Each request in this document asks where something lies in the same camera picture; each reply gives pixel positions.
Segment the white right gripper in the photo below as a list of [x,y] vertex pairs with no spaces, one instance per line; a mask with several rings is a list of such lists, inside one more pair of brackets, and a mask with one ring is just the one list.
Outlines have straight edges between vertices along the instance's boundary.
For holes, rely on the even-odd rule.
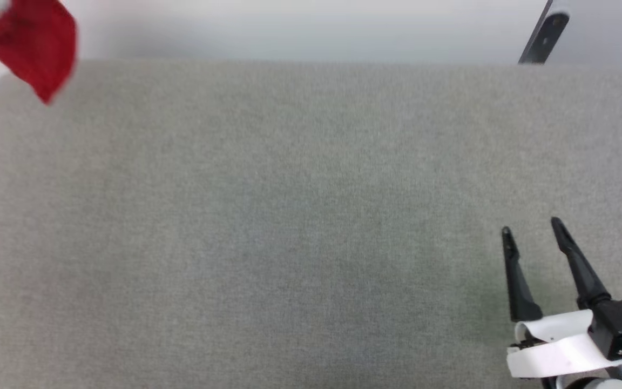
[[[593,308],[610,301],[610,293],[562,220],[552,217],[551,227],[558,248],[567,258],[578,294],[578,308]],[[592,310],[543,318],[520,266],[520,251],[507,226],[502,229],[502,244],[509,315],[516,323],[516,345],[508,347],[511,376],[548,378],[622,365],[622,359],[607,359],[590,337],[589,327],[594,319]]]

